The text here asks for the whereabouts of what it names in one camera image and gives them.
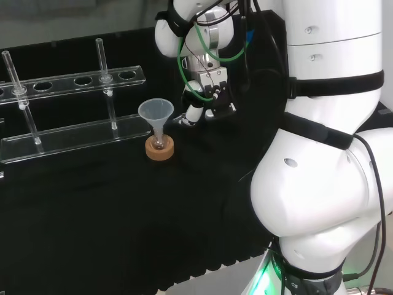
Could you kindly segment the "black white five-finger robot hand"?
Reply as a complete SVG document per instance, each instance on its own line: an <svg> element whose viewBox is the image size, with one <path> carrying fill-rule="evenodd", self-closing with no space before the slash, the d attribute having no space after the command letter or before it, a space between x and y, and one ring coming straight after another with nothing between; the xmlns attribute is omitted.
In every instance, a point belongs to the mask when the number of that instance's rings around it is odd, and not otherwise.
<svg viewBox="0 0 393 295"><path fill-rule="evenodd" d="M211 121L231 116L236 112L227 82L227 69L220 67L210 72L192 72L182 93L184 114L180 124L192 127L199 121Z"/></svg>

